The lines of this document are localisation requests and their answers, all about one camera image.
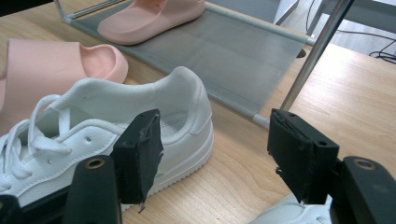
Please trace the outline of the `grey metal shoe rack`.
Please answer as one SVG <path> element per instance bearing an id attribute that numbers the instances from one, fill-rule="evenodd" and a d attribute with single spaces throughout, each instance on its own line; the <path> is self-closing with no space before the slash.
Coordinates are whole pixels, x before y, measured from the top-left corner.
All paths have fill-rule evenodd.
<path id="1" fill-rule="evenodd" d="M 63 21 L 167 74 L 179 65 L 194 71 L 215 100 L 255 120 L 261 115 L 277 83 L 297 54 L 309 45 L 311 54 L 295 79 L 284 103 L 288 109 L 327 47 L 346 9 L 339 5 L 318 40 L 205 2 L 203 14 L 135 45 L 120 45 L 103 38 L 99 23 L 127 8 L 134 0 L 85 0 L 75 12 L 67 0 L 53 0 Z"/>

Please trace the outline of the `white desk frame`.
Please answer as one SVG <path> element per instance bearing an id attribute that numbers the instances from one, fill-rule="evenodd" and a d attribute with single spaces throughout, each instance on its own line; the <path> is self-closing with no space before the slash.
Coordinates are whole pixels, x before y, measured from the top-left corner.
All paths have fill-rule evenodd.
<path id="1" fill-rule="evenodd" d="M 309 35 L 313 34 L 321 15 L 330 15 L 338 1 L 320 1 L 307 28 Z M 355 0 L 344 19 L 396 34 L 396 0 Z"/>

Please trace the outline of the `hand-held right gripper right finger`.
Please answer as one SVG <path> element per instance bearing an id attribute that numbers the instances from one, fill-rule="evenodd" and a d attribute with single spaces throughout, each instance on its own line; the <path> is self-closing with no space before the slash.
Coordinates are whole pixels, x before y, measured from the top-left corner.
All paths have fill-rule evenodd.
<path id="1" fill-rule="evenodd" d="M 330 170 L 339 146 L 296 114 L 273 109 L 267 143 L 276 173 L 298 202 L 322 204 L 330 188 Z"/>

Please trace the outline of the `white sneaker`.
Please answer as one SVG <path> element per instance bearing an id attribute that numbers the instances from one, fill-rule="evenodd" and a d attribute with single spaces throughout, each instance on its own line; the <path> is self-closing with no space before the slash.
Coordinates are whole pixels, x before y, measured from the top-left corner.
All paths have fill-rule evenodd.
<path id="1" fill-rule="evenodd" d="M 212 152 L 212 111 L 201 79 L 180 66 L 149 84 L 84 78 L 62 95 L 43 97 L 29 119 L 0 137 L 0 195 L 27 205 L 70 185 L 78 163 L 110 154 L 151 109 L 160 112 L 163 157 L 150 191 L 194 173 Z"/>
<path id="2" fill-rule="evenodd" d="M 331 196 L 327 197 L 325 204 L 299 203 L 290 194 L 248 224 L 332 224 L 331 203 Z"/>

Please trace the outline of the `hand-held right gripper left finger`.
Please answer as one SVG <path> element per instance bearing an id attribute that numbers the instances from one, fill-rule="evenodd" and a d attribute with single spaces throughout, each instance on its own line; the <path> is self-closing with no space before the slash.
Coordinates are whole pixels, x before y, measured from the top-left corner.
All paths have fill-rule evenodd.
<path id="1" fill-rule="evenodd" d="M 141 211 L 163 157 L 160 117 L 158 109 L 137 115 L 110 154 L 116 166 L 120 202 L 138 204 Z"/>

